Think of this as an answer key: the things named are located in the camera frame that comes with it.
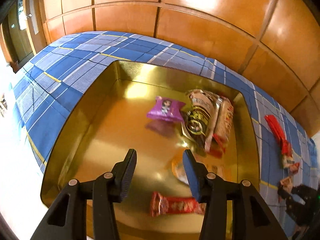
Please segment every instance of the wooden wall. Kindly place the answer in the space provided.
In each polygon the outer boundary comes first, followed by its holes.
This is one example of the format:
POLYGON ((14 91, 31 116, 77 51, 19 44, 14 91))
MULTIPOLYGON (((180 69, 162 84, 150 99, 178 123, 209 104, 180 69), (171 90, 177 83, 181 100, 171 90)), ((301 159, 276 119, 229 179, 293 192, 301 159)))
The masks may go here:
POLYGON ((308 135, 320 128, 320 27, 302 0, 43 0, 42 7, 48 43, 92 30, 174 42, 241 73, 308 135))

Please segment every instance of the metal pin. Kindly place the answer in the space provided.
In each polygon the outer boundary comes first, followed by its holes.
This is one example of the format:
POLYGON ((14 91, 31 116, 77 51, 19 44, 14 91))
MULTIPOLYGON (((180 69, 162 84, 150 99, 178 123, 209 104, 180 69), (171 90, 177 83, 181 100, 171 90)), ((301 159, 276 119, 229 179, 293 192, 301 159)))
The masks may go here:
POLYGON ((72 180, 69 181, 69 185, 70 185, 70 186, 74 186, 74 185, 76 185, 77 183, 78 183, 78 181, 77 181, 76 179, 72 179, 72 180))
POLYGON ((242 185, 245 187, 249 187, 251 185, 251 182, 245 179, 244 181, 242 181, 242 185))
POLYGON ((216 174, 210 172, 210 173, 207 174, 207 178, 208 179, 215 179, 216 178, 216 174))
POLYGON ((113 177, 113 174, 112 174, 111 172, 106 172, 106 173, 103 175, 103 177, 104 177, 105 179, 111 179, 111 178, 113 177))

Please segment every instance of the checkered fabric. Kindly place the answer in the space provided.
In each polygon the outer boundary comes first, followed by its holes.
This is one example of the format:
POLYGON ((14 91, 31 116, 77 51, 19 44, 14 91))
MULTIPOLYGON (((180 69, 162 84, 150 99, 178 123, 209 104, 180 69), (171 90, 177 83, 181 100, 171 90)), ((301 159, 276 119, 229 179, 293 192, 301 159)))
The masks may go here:
POLYGON ((28 132, 35 157, 44 172, 53 144, 76 103, 100 73, 115 60, 132 60, 169 66, 210 78, 239 90, 252 117, 260 156, 260 194, 287 236, 294 222, 278 202, 277 184, 288 176, 279 161, 280 148, 267 122, 273 114, 294 150, 300 169, 294 185, 318 187, 316 148, 304 129, 265 91, 215 59, 167 41, 113 31, 66 35, 35 55, 16 75, 14 116, 28 132))

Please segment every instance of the cartoon character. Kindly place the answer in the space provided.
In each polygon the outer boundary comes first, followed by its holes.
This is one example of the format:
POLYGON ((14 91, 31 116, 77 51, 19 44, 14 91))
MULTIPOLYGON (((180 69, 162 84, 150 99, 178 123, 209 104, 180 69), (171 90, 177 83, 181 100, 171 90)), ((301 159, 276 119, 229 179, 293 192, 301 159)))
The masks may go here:
POLYGON ((162 102, 162 107, 161 107, 161 112, 162 114, 168 114, 169 110, 170 110, 170 106, 171 106, 171 101, 170 100, 164 100, 162 102))

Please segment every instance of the purple wrapper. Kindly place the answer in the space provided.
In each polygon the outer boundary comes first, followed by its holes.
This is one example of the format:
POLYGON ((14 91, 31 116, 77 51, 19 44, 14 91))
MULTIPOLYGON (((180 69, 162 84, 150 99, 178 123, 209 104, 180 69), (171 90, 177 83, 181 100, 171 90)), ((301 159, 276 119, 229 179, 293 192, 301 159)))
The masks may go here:
POLYGON ((151 119, 159 119, 169 122, 184 122, 180 109, 185 103, 171 99, 156 97, 155 106, 147 113, 147 117, 151 119))

